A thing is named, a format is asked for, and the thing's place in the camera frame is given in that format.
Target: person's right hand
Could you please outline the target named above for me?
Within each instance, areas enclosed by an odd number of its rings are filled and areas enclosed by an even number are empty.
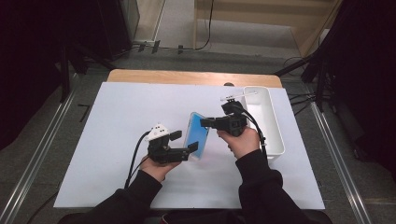
[[[218,135],[228,144],[228,148],[238,160],[248,153],[260,148],[259,134],[256,130],[249,127],[245,127],[242,134],[237,137],[219,130]]]

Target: white paper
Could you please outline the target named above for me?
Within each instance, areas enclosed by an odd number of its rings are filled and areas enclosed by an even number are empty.
[[[300,132],[283,89],[269,89],[285,153],[272,168],[284,178],[284,189],[303,209],[324,209]],[[94,207],[123,188],[140,136],[161,123],[183,136],[170,147],[183,147],[191,112],[222,117],[220,98],[243,88],[170,84],[103,83],[64,177],[54,207]],[[135,166],[147,154],[142,141]],[[240,208],[242,180],[235,157],[210,130],[199,161],[183,161],[171,171],[152,208]]]

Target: handheld device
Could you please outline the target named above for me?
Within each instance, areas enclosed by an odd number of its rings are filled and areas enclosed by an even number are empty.
[[[186,140],[184,142],[184,147],[198,142],[198,149],[191,153],[191,155],[197,159],[201,159],[202,157],[207,135],[209,133],[208,127],[201,126],[202,119],[205,119],[205,117],[196,112],[191,113],[189,128],[187,130]]]

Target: person's left hand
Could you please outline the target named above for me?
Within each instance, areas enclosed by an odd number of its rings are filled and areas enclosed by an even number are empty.
[[[169,171],[181,164],[181,162],[159,164],[158,162],[148,158],[148,156],[145,156],[142,161],[143,163],[140,165],[140,170],[146,172],[148,175],[151,175],[160,183],[165,180],[165,176]]]

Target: gray carpet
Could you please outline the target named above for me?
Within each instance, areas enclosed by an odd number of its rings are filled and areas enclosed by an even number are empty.
[[[210,71],[241,74],[271,74],[284,66],[286,59],[271,59],[259,56],[241,56],[208,52],[184,52],[160,49],[151,54],[150,49],[143,52],[130,52],[120,56],[115,62],[117,67],[129,69]],[[64,121],[50,146],[49,153],[35,177],[26,198],[21,205],[14,223],[26,223],[33,212],[55,193],[63,181],[78,139],[87,118],[83,121],[86,107],[92,105],[102,82],[106,81],[108,71],[100,64],[89,63],[86,75],[80,75],[80,82]],[[282,77],[282,84],[289,93],[305,93],[304,84],[299,81],[301,72]],[[43,107],[23,129],[19,138],[9,147],[0,151],[0,207],[6,206],[13,187],[21,177],[39,141],[46,131],[50,120],[59,106],[61,90],[51,95]],[[296,105],[298,111],[304,105]],[[347,139],[338,118],[326,109],[334,135],[343,150],[350,172],[367,200],[367,208],[374,223],[395,223],[396,187],[389,173],[376,163],[356,161],[352,145]],[[310,158],[319,190],[326,205],[326,213],[333,223],[357,223],[344,188],[332,163],[329,150],[323,140],[318,124],[310,107],[296,116],[304,144]],[[33,223],[56,223],[68,213],[86,210],[54,209],[50,202],[35,218]],[[158,218],[148,220],[157,223]]]

